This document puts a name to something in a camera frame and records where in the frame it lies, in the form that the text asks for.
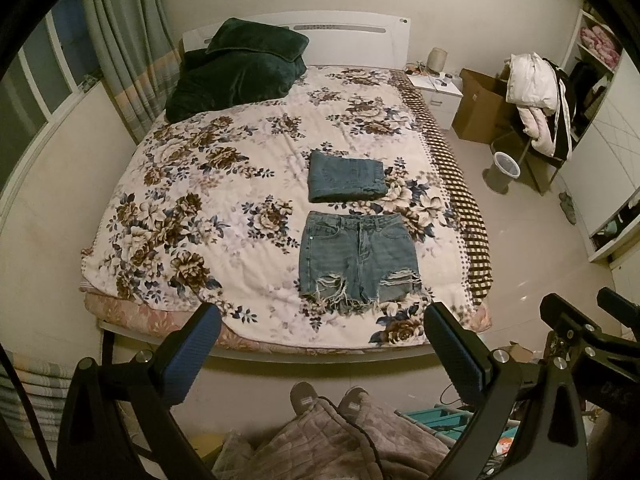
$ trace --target metal screw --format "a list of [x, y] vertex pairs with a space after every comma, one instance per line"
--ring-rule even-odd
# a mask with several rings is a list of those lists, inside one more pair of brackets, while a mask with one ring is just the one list
[[509, 360], [509, 354], [504, 350], [494, 351], [494, 359], [499, 363], [505, 363]]
[[556, 368], [564, 370], [566, 368], [566, 361], [561, 357], [554, 357], [554, 365], [556, 366]]
[[85, 357], [78, 363], [78, 368], [81, 370], [88, 370], [94, 364], [94, 360], [90, 357]]
[[154, 353], [151, 350], [141, 350], [136, 354], [136, 361], [139, 363], [148, 363], [153, 356]]

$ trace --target ripped denim shorts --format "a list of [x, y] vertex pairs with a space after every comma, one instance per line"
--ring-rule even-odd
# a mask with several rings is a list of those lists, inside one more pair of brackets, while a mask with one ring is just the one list
[[399, 214], [309, 213], [300, 245], [302, 296], [350, 314], [421, 288], [414, 242]]

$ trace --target white headboard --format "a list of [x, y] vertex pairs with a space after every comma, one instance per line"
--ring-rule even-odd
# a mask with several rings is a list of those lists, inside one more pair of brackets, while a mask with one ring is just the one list
[[[309, 38], [308, 65], [404, 68], [411, 21], [401, 16], [347, 10], [300, 10], [248, 16], [244, 20], [288, 27]], [[222, 23], [188, 30], [185, 52], [206, 48]]]

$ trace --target window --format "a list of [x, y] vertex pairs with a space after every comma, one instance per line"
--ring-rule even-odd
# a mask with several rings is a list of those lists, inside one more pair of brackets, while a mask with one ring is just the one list
[[7, 183], [20, 182], [28, 169], [25, 154], [49, 139], [88, 88], [88, 75], [99, 76], [99, 65], [82, 0], [60, 0], [0, 81], [0, 216]]

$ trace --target nightstand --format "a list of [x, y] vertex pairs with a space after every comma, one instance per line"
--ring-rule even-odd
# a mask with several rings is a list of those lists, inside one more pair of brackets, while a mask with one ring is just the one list
[[443, 130], [449, 130], [453, 117], [458, 111], [462, 93], [456, 86], [449, 82], [443, 86], [444, 72], [439, 77], [431, 75], [410, 75], [411, 83], [420, 90], [422, 98], [429, 111], [436, 119], [438, 126]]

